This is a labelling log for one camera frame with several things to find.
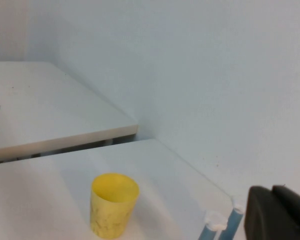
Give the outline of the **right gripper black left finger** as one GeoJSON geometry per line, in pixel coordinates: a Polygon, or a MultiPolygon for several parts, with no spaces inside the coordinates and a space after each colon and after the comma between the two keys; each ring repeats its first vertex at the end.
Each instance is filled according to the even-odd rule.
{"type": "Polygon", "coordinates": [[[248,240],[300,240],[300,227],[267,188],[249,189],[244,232],[248,240]]]}

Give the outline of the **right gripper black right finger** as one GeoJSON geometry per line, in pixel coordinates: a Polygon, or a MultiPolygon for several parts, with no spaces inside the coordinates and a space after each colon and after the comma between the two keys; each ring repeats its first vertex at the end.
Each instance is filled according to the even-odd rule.
{"type": "Polygon", "coordinates": [[[300,228],[300,195],[283,185],[274,185],[271,191],[300,228]]]}

